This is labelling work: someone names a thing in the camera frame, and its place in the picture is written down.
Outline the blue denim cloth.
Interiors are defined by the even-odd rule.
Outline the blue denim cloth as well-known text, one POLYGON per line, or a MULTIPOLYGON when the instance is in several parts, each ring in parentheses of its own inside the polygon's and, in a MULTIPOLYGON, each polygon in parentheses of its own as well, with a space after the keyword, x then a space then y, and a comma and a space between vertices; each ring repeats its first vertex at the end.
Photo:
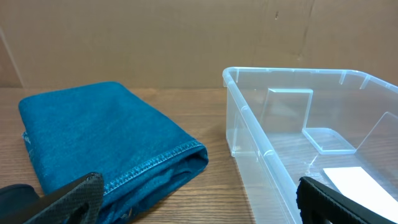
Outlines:
POLYGON ((103 176, 98 223, 127 223, 209 162, 201 142, 118 82, 30 96, 19 112, 45 194, 89 172, 103 176))

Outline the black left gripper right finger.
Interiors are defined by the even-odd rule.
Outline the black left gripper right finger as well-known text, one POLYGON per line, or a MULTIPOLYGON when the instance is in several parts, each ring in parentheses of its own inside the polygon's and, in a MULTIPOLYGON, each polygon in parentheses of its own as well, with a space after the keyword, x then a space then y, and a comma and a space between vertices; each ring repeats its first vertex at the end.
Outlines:
POLYGON ((299 179, 297 206, 303 224, 393 224, 311 177, 299 179))

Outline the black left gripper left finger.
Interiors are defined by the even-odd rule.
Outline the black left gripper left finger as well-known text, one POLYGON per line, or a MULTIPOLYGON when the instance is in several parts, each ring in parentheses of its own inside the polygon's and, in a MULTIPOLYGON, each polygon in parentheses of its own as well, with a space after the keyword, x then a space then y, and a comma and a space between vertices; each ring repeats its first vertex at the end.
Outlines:
POLYGON ((1 223, 95 223, 103 192, 104 180, 97 172, 43 197, 30 185, 9 185, 1 189, 1 223))

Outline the clear plastic storage bin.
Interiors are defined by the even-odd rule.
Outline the clear plastic storage bin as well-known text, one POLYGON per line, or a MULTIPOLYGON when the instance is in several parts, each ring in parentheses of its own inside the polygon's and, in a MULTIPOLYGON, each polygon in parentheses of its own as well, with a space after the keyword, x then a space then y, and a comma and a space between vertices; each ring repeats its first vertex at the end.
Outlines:
POLYGON ((362 167, 397 200, 397 87, 356 70, 229 67, 226 140, 256 223, 300 223, 303 176, 362 167))

